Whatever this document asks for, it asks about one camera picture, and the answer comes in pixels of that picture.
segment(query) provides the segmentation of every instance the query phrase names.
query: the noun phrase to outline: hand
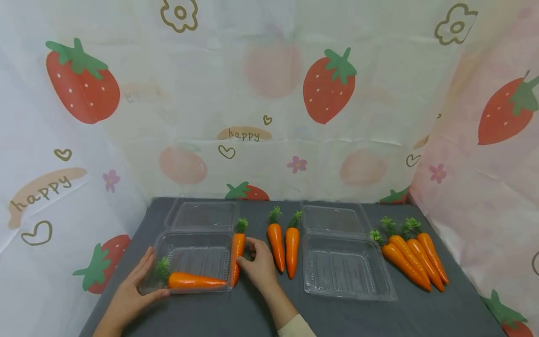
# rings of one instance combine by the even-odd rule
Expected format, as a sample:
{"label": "hand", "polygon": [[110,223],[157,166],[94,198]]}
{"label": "hand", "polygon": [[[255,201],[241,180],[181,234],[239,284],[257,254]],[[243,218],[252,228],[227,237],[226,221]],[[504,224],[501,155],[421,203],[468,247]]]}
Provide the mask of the hand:
{"label": "hand", "polygon": [[246,241],[249,243],[254,260],[251,262],[242,256],[238,257],[236,262],[240,268],[247,273],[260,292],[272,289],[275,285],[278,286],[273,256],[268,245],[264,241],[250,237],[247,237]]}
{"label": "hand", "polygon": [[139,264],[120,284],[112,297],[107,312],[99,323],[94,336],[120,335],[122,330],[134,320],[141,311],[160,298],[167,297],[170,292],[160,289],[147,295],[140,295],[137,287],[150,271],[155,260],[154,249],[148,248]]}

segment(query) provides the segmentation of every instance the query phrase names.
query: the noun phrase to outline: finger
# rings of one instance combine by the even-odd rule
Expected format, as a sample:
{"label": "finger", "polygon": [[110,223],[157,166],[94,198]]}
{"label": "finger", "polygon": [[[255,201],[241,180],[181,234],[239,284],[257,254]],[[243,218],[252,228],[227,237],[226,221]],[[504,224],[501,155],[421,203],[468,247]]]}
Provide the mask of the finger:
{"label": "finger", "polygon": [[254,251],[258,251],[260,249],[264,249],[265,247],[267,247],[267,245],[266,245],[266,243],[264,241],[261,241],[261,240],[255,239],[255,238],[251,238],[251,237],[247,237],[246,240],[250,245],[254,246]]}
{"label": "finger", "polygon": [[151,254],[148,259],[146,260],[146,262],[144,262],[144,264],[139,268],[139,270],[133,275],[133,282],[135,284],[139,284],[139,282],[144,278],[146,277],[146,275],[148,274],[148,272],[150,271],[151,267],[153,266],[154,264],[154,260],[155,260],[155,254]]}
{"label": "finger", "polygon": [[134,274],[137,273],[137,271],[139,271],[139,269],[142,267],[142,265],[144,265],[144,263],[148,260],[148,258],[150,257],[150,255],[154,252],[154,249],[152,247],[148,247],[148,249],[146,249],[146,253],[144,254],[144,256],[140,259],[139,263],[133,268],[133,270],[131,271],[131,273],[129,273],[129,275],[127,276],[127,278],[130,278],[132,277]]}
{"label": "finger", "polygon": [[238,258],[236,259],[236,262],[239,264],[239,267],[245,271],[249,270],[250,264],[252,263],[251,261],[248,261],[243,256],[238,256]]}
{"label": "finger", "polygon": [[141,309],[149,306],[150,304],[152,304],[153,302],[161,298],[165,298],[168,296],[170,296],[170,292],[166,289],[159,289],[159,290],[154,291],[153,293],[144,295],[141,298]]}

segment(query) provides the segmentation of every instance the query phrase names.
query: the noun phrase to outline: strawberry print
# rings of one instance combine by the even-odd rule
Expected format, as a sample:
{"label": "strawberry print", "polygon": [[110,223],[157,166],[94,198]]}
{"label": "strawberry print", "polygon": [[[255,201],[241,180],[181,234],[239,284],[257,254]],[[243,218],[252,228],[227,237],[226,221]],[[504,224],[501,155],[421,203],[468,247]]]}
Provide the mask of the strawberry print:
{"label": "strawberry print", "polygon": [[507,337],[534,337],[530,328],[526,326],[528,320],[519,312],[505,306],[500,301],[498,292],[492,289],[490,298],[481,297],[496,321],[502,326]]}
{"label": "strawberry print", "polygon": [[74,276],[84,276],[82,280],[84,291],[92,294],[103,293],[130,242],[129,236],[124,234],[113,237],[103,246],[99,243],[95,245],[88,268],[73,273]]}
{"label": "strawberry print", "polygon": [[230,184],[226,184],[230,191],[226,194],[225,199],[238,199],[238,200],[261,200],[269,201],[270,197],[263,190],[258,187],[249,185],[244,181],[238,187],[234,187]]}
{"label": "strawberry print", "polygon": [[326,124],[345,107],[356,86],[356,69],[348,62],[350,48],[343,56],[331,49],[316,61],[303,81],[307,113],[317,123]]}
{"label": "strawberry print", "polygon": [[539,77],[525,82],[526,76],[504,85],[488,100],[479,122],[479,145],[496,144],[517,135],[539,110],[532,91]]}
{"label": "strawberry print", "polygon": [[405,204],[406,203],[406,196],[408,195],[408,188],[405,188],[404,190],[400,192],[395,192],[395,190],[390,190],[390,195],[380,199],[380,204]]}
{"label": "strawberry print", "polygon": [[53,41],[45,45],[51,50],[47,72],[67,111],[86,124],[109,118],[120,102],[120,88],[108,66],[85,53],[78,38],[73,48]]}

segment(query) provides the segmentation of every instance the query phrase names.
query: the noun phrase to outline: gray table surface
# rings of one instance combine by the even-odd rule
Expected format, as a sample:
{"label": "gray table surface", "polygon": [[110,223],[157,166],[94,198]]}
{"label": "gray table surface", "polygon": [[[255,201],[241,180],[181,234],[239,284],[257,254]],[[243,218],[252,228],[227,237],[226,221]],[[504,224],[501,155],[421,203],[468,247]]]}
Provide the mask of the gray table surface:
{"label": "gray table surface", "polygon": [[[120,282],[164,230],[163,223],[173,202],[173,198],[153,200],[80,337],[92,336]],[[299,202],[240,201],[239,204],[240,217],[245,217],[250,224],[247,234],[260,239],[266,237],[267,215],[274,206],[280,206],[282,219],[290,219],[300,206]],[[445,293],[439,293],[434,287],[432,293],[426,293],[388,264],[398,301],[354,301],[311,295],[303,290],[303,261],[299,254],[295,278],[289,280],[285,272],[278,275],[278,280],[317,336],[505,337],[418,208],[378,204],[363,207],[373,226],[383,216],[397,223],[407,217],[419,220],[424,231],[431,235],[451,283]],[[148,308],[124,332],[128,337],[265,337],[276,334],[263,298],[243,274],[231,292],[173,295]]]}

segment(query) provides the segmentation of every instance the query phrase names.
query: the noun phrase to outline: plastic container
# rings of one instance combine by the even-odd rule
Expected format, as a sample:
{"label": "plastic container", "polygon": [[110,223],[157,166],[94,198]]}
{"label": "plastic container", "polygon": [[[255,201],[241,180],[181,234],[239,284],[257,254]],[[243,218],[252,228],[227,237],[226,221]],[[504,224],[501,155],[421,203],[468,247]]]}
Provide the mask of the plastic container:
{"label": "plastic container", "polygon": [[[233,228],[238,220],[236,202],[185,202],[177,200],[170,210],[167,229],[155,242],[158,263],[166,258],[170,272],[184,272],[227,281],[220,288],[190,290],[171,289],[173,294],[230,291],[230,253]],[[139,291],[147,294],[168,288],[152,270],[142,282]]]}
{"label": "plastic container", "polygon": [[175,228],[201,228],[221,231],[232,230],[238,221],[239,207],[233,201],[174,202],[165,226]]}
{"label": "plastic container", "polygon": [[310,294],[395,301],[382,252],[368,233],[361,205],[353,209],[304,205],[303,277]]}

